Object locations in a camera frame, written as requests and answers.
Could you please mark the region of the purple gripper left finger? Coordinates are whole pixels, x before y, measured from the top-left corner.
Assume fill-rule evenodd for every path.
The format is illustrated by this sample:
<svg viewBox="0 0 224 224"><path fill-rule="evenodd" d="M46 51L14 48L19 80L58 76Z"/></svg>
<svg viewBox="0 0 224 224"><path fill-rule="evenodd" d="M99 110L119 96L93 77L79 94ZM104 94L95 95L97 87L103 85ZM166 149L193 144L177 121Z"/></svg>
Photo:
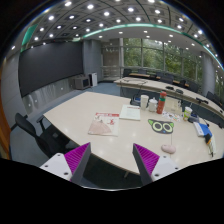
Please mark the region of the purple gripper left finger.
<svg viewBox="0 0 224 224"><path fill-rule="evenodd" d="M56 153L41 169L80 185L90 155L91 144L86 143L66 154Z"/></svg>

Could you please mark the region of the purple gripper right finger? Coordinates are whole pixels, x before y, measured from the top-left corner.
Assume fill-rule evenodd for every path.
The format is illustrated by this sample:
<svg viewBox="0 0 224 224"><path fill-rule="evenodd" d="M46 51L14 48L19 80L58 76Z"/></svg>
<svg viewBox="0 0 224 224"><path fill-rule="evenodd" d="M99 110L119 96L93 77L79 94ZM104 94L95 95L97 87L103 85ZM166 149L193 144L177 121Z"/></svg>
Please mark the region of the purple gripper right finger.
<svg viewBox="0 0 224 224"><path fill-rule="evenodd" d="M136 143L133 144L132 153L143 185L148 185L179 170L168 156L159 156Z"/></svg>

